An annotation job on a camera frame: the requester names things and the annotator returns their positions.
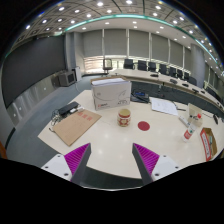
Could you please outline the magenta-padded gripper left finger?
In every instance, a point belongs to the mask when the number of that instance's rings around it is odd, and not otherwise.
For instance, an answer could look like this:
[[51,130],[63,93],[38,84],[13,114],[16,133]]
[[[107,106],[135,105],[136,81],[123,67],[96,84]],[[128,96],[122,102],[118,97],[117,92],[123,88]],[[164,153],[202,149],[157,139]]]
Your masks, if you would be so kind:
[[79,185],[91,155],[91,144],[84,144],[66,155],[56,154],[42,169]]

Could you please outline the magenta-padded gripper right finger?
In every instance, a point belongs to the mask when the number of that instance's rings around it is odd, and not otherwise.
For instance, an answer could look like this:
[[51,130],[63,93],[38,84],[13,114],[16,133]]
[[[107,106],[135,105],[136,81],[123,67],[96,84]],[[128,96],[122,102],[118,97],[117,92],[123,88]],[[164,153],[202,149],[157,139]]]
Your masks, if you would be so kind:
[[166,177],[181,167],[167,155],[159,155],[144,146],[134,143],[132,154],[138,166],[143,185]]

